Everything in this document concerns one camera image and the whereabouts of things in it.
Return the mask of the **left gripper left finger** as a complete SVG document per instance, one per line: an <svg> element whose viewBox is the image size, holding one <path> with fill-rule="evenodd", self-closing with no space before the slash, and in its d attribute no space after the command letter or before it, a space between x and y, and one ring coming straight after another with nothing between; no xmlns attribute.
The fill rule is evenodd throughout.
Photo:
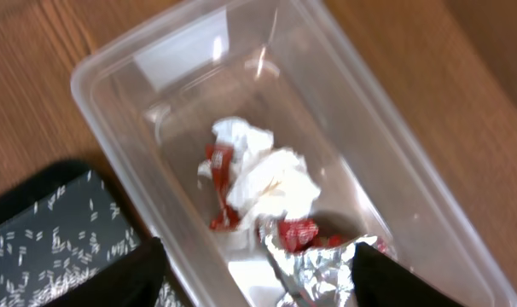
<svg viewBox="0 0 517 307"><path fill-rule="evenodd" d="M167 256L154 237L46 307L153 306L167 269Z"/></svg>

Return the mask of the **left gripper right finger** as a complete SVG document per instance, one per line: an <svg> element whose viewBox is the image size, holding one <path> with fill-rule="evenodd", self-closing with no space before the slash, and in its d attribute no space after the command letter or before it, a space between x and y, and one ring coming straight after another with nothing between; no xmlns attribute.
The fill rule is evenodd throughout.
<svg viewBox="0 0 517 307"><path fill-rule="evenodd" d="M365 243L356 244L351 278L359 307L462 307Z"/></svg>

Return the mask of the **aluminium foil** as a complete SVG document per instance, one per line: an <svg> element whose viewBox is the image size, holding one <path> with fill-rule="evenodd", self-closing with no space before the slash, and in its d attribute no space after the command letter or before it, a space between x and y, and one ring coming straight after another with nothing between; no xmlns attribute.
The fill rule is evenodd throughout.
<svg viewBox="0 0 517 307"><path fill-rule="evenodd" d="M356 244L365 243L388 256L394 251L376 235L344 240L322 237L311 218L288 220L264 217L257 221L258 237L286 293L277 307L355 306L351 279Z"/></svg>

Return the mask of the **white rice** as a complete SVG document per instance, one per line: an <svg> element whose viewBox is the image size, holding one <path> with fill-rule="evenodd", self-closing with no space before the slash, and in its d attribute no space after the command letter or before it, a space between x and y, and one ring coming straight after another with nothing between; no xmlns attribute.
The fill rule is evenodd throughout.
<svg viewBox="0 0 517 307"><path fill-rule="evenodd" d="M97 172L37 175L0 196L0 306L43 306L141 244Z"/></svg>

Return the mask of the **white tissue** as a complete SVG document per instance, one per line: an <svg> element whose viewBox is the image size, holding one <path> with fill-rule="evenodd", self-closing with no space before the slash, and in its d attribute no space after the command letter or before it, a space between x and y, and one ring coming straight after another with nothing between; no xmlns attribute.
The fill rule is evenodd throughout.
<svg viewBox="0 0 517 307"><path fill-rule="evenodd" d="M227 202L240 222L232 230L250 229L259 217L296 220L310 214L321 189L311 179L304 156L291 148L275 148L272 131L238 117L216 121L212 134L213 144L234 149ZM197 174L212 180L209 166L206 157Z"/></svg>

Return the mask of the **red candy wrapper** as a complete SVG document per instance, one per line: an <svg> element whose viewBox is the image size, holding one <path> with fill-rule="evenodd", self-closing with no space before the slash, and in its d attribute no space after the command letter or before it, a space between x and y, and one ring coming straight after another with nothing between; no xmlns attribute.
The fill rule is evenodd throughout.
<svg viewBox="0 0 517 307"><path fill-rule="evenodd" d="M218 216L210 223L210 229L215 231L231 231L240 222L237 211L227 202L233 153L234 149L230 145L216 143L206 146L206 157L220 207Z"/></svg>

